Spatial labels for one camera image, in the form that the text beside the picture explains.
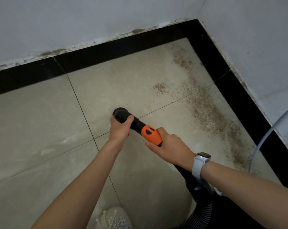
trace shoe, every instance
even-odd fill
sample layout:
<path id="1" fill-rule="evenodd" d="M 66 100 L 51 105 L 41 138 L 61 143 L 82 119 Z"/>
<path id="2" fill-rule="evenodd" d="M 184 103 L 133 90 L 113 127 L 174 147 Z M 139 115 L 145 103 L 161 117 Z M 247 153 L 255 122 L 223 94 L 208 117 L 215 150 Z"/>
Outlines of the shoe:
<path id="1" fill-rule="evenodd" d="M 132 229 L 127 213 L 119 206 L 112 207 L 96 219 L 95 229 Z"/>

